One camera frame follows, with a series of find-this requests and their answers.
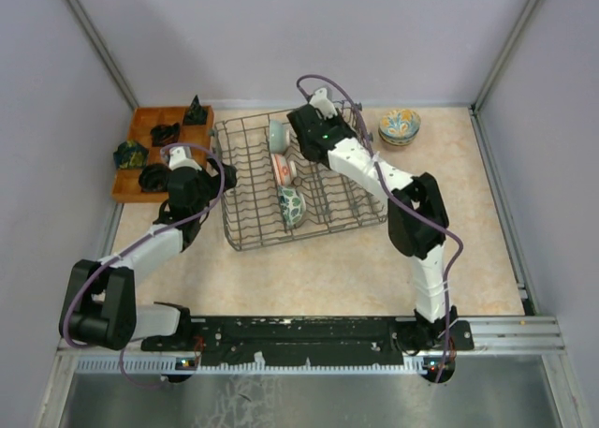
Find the orange white patterned bowl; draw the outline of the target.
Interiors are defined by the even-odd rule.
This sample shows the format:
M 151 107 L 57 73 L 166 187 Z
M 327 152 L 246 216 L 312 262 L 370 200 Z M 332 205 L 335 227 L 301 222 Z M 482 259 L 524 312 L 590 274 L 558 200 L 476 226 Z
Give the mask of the orange white patterned bowl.
M 276 183 L 279 186 L 291 186 L 297 177 L 296 162 L 281 154 L 271 154 L 270 160 Z

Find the cream leaf patterned bowl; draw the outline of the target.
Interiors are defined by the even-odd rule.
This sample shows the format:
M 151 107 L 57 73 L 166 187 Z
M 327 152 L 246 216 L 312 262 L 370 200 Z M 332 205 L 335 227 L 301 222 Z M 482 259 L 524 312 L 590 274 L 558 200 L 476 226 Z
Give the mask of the cream leaf patterned bowl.
M 382 142 L 386 145 L 390 145 L 393 147 L 398 147 L 398 148 L 405 148 L 409 145 L 414 144 L 414 140 L 387 140 L 387 139 L 382 139 Z

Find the blue lattice patterned bowl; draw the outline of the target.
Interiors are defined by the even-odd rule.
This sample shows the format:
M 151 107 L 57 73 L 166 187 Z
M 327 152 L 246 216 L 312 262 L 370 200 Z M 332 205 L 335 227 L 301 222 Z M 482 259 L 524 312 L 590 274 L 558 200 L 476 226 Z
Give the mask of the blue lattice patterned bowl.
M 408 140 L 415 140 L 415 137 L 405 139 L 405 138 L 391 138 L 391 137 L 381 136 L 381 139 L 387 139 L 387 140 L 405 140 L 405 141 L 408 141 Z

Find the grey wire dish rack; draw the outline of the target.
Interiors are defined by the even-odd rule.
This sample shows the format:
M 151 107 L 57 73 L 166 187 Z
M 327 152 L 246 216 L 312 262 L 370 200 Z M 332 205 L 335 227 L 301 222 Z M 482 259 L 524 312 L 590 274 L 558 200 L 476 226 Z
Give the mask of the grey wire dish rack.
M 286 151 L 296 162 L 293 186 L 306 211 L 295 227 L 286 224 L 269 152 L 269 124 L 289 128 L 287 110 L 227 117 L 213 126 L 213 150 L 237 170 L 237 185 L 221 199 L 224 232 L 237 251 L 286 244 L 387 221 L 384 205 L 355 182 L 300 154 L 296 137 Z

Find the yellow blue patterned bowl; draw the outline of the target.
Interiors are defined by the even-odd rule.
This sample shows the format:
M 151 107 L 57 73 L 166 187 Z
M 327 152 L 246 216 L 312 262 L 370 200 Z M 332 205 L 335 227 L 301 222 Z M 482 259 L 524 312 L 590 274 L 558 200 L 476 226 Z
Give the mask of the yellow blue patterned bowl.
M 379 121 L 378 132 L 380 136 L 391 138 L 416 137 L 421 126 L 420 115 L 410 109 L 397 109 L 389 111 Z

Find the green leaf patterned bowl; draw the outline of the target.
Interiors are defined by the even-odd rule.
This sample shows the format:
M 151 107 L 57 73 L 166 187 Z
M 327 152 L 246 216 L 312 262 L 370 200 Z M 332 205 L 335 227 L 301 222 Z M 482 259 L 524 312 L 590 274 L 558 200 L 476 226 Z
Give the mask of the green leaf patterned bowl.
M 279 186 L 277 198 L 285 225 L 288 228 L 300 225 L 307 209 L 303 194 L 296 187 Z

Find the dark speckled bowl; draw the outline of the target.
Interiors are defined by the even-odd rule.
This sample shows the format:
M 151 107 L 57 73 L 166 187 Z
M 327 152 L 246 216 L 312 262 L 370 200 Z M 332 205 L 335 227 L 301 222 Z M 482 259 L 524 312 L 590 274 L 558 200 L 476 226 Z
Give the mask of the dark speckled bowl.
M 412 147 L 412 143 L 409 143 L 409 144 L 393 144 L 393 143 L 383 142 L 383 143 L 381 143 L 381 147 L 383 147 L 384 149 L 389 150 L 389 151 L 401 152 L 401 151 L 406 151 L 407 149 L 410 149 Z

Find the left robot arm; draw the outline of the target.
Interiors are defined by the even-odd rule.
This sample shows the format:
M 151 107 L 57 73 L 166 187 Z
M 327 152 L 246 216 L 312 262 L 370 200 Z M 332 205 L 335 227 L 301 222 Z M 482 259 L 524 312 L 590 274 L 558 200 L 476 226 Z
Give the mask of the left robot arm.
M 139 306 L 136 283 L 185 251 L 199 234 L 202 218 L 237 184 L 237 170 L 212 152 L 214 172 L 193 158 L 201 147 L 173 143 L 161 149 L 168 167 L 168 198 L 146 233 L 121 252 L 82 259 L 71 270 L 59 333 L 75 348 L 121 350 L 130 342 L 162 337 L 172 348 L 189 347 L 195 328 L 186 308 L 173 303 Z

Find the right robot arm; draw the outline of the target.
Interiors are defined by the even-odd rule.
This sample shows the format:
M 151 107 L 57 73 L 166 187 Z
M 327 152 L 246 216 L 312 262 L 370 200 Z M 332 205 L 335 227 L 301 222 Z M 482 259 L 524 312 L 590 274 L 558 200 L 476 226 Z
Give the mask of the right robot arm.
M 302 156 L 358 184 L 387 206 L 387 233 L 394 248 L 409 258 L 416 290 L 419 341 L 428 348 L 450 347 L 457 318 L 450 303 L 448 273 L 463 251 L 448 230 L 448 216 L 436 179 L 412 175 L 388 164 L 368 138 L 359 110 L 352 128 L 321 87 L 288 115 Z

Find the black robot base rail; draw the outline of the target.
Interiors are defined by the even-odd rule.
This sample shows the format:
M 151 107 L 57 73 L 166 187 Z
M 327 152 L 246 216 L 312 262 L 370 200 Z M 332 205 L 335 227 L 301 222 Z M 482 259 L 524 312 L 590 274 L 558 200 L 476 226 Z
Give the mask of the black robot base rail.
M 475 347 L 468 321 L 423 317 L 191 317 L 172 335 L 141 343 L 145 352 L 191 352 L 180 371 L 239 366 L 250 371 L 375 371 L 425 356 L 419 373 L 448 381 L 455 359 Z

